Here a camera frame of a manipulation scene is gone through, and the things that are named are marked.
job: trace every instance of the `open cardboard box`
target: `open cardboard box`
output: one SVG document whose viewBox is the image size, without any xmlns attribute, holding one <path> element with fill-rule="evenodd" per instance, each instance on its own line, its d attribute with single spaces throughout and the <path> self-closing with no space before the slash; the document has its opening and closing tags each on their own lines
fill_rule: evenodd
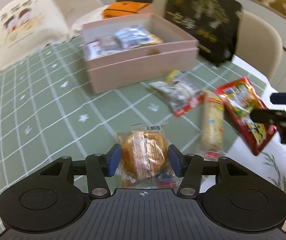
<svg viewBox="0 0 286 240">
<path fill-rule="evenodd" d="M 122 28 L 142 24 L 164 43 L 139 47 L 86 60 L 95 94 L 142 82 L 173 70 L 186 71 L 195 66 L 198 41 L 169 21 L 151 13 L 105 19 L 83 25 L 83 44 L 113 35 Z M 87 50 L 83 46 L 85 59 Z"/>
</svg>

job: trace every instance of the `grid pattern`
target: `grid pattern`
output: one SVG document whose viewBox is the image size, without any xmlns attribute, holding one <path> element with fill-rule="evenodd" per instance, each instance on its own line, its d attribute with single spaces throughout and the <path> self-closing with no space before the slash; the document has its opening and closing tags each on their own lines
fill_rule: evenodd
<svg viewBox="0 0 286 240">
<path fill-rule="evenodd" d="M 147 89 L 147 83 L 164 77 L 94 95 L 81 43 L 78 37 L 47 46 L 0 72 L 0 194 L 60 156 L 83 160 L 106 153 L 117 142 L 118 132 L 138 123 L 165 123 L 170 143 L 184 153 L 196 151 L 202 105 L 181 118 L 173 117 L 169 107 Z M 195 65 L 186 75 L 199 88 L 213 91 L 241 76 L 250 77 L 259 95 L 266 87 L 232 63 L 216 68 L 198 57 Z M 238 133 L 227 122 L 224 131 L 227 152 Z M 111 190 L 119 181 L 118 176 L 107 180 Z M 75 185 L 87 190 L 85 177 L 75 178 Z M 3 229 L 0 220 L 0 233 Z"/>
</svg>

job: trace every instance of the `black circular pad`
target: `black circular pad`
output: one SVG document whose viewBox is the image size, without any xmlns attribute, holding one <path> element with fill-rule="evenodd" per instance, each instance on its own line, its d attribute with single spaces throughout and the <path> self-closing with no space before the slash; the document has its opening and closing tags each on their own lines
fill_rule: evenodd
<svg viewBox="0 0 286 240">
<path fill-rule="evenodd" d="M 59 176 L 27 178 L 0 195 L 0 217 L 5 226 L 27 232 L 62 228 L 84 209 L 83 193 Z"/>
<path fill-rule="evenodd" d="M 51 190 L 32 189 L 21 196 L 20 203 L 28 209 L 42 210 L 53 206 L 57 200 L 58 196 Z"/>
<path fill-rule="evenodd" d="M 222 226 L 259 232 L 276 227 L 286 219 L 286 194 L 269 182 L 233 176 L 204 193 L 203 207 Z"/>
<path fill-rule="evenodd" d="M 267 197 L 260 191 L 254 189 L 238 189 L 231 193 L 231 202 L 245 210 L 255 210 L 267 203 Z"/>
</svg>

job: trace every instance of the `crosshair marking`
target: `crosshair marking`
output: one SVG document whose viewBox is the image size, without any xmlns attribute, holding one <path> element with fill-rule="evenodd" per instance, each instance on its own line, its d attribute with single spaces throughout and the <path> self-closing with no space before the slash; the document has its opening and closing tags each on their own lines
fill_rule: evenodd
<svg viewBox="0 0 286 240">
<path fill-rule="evenodd" d="M 147 194 L 150 194 L 150 193 L 147 193 L 146 191 L 142 191 L 139 194 L 142 195 L 143 197 L 145 197 Z"/>
</svg>

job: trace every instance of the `black bag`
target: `black bag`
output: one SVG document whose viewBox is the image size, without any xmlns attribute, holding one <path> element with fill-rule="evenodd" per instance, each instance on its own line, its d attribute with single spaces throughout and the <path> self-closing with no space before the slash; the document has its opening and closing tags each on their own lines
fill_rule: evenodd
<svg viewBox="0 0 286 240">
<path fill-rule="evenodd" d="M 198 39 L 200 55 L 217 66 L 232 59 L 240 17 L 235 0 L 168 0 L 164 16 Z"/>
</svg>

